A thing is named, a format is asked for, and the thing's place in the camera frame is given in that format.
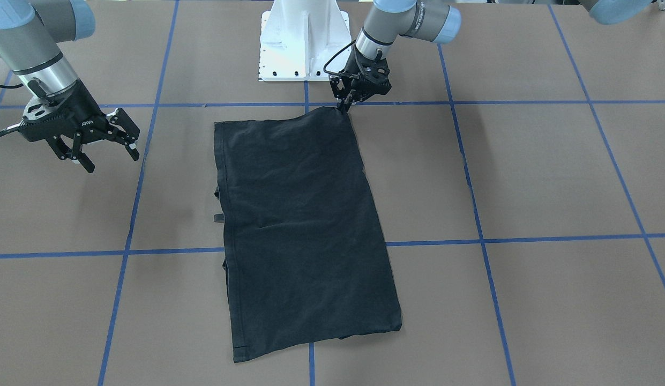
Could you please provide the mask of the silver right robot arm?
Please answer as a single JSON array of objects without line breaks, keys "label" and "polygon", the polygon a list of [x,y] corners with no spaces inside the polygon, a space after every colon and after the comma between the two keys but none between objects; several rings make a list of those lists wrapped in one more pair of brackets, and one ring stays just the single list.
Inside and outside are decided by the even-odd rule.
[{"label": "silver right robot arm", "polygon": [[95,15],[85,1],[0,1],[0,58],[30,91],[21,120],[0,130],[28,142],[45,141],[61,160],[92,173],[83,146],[122,145],[133,160],[140,130],[122,108],[103,113],[58,44],[94,34]]}]

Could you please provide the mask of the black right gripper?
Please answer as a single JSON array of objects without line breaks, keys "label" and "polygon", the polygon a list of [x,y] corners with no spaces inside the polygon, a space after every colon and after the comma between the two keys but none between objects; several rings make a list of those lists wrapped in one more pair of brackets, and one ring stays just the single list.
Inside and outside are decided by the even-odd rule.
[{"label": "black right gripper", "polygon": [[139,160],[136,142],[140,130],[124,108],[116,108],[105,115],[82,80],[48,98],[51,99],[65,100],[63,107],[70,125],[65,135],[48,137],[48,144],[59,159],[70,159],[83,166],[88,173],[93,173],[95,164],[83,152],[83,144],[112,141],[124,146],[134,161]]}]

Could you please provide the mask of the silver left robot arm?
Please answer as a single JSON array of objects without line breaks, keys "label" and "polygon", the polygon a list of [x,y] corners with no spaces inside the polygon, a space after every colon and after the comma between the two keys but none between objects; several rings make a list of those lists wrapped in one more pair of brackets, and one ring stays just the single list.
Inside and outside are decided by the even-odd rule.
[{"label": "silver left robot arm", "polygon": [[343,47],[351,49],[344,68],[325,70],[337,109],[346,113],[353,103],[391,90],[387,56],[397,37],[446,44],[461,22],[460,11],[446,1],[374,1],[357,38]]}]

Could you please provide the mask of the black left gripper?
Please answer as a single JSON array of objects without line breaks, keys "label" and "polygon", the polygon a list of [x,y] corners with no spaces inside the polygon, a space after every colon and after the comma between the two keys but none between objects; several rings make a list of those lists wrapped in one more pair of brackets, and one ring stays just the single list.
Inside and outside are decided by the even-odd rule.
[{"label": "black left gripper", "polygon": [[356,102],[364,102],[374,95],[374,84],[369,81],[367,71],[359,64],[364,56],[353,46],[344,68],[338,71],[337,110],[348,113]]}]

